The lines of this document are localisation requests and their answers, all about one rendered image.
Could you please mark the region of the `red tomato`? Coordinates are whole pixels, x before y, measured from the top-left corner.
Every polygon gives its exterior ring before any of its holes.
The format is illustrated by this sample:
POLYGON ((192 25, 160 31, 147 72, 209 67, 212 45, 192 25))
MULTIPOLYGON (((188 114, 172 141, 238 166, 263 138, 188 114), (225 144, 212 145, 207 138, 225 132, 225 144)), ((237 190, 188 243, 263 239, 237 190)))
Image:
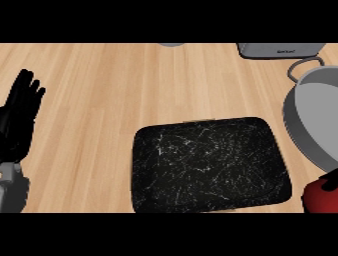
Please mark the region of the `red tomato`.
POLYGON ((309 213, 338 213, 338 188, 325 191, 322 186, 325 179, 319 179, 307 184, 303 193, 303 205, 309 213))

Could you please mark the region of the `grey metal pot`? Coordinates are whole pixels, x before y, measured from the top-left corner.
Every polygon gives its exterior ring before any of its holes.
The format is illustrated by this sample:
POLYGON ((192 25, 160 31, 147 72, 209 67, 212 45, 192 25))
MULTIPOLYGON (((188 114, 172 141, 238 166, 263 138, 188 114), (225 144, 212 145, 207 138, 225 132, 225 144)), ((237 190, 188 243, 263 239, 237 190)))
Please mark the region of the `grey metal pot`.
POLYGON ((297 61, 288 69, 296 83, 284 102, 284 123, 291 139, 313 164, 338 168, 338 66, 321 57, 297 61))

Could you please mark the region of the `black scratched tray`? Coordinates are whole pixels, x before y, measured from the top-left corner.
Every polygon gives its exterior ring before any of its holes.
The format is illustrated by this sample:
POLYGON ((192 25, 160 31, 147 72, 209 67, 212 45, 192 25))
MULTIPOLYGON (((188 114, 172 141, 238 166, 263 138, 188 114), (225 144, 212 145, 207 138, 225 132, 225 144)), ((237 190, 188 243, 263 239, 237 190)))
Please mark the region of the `black scratched tray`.
POLYGON ((157 125, 138 131, 136 212, 212 212, 284 203, 291 196, 290 173, 262 118, 157 125))

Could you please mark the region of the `grey appliance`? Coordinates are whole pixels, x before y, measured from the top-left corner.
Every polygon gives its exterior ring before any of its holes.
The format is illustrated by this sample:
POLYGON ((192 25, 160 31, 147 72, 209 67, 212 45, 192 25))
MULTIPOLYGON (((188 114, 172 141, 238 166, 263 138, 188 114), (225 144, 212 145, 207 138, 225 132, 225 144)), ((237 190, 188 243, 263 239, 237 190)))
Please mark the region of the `grey appliance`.
POLYGON ((238 43, 245 59, 303 59, 319 54, 325 43, 238 43))

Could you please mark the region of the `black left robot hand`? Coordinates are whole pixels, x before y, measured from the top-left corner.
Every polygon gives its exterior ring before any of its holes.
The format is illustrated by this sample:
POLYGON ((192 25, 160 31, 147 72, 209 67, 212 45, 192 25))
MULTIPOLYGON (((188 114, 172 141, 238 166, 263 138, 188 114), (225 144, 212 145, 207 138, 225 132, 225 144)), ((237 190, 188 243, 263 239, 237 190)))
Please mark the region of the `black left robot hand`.
POLYGON ((34 124, 46 88, 34 72, 23 69, 0 107, 0 164, 20 163, 30 153, 34 124))

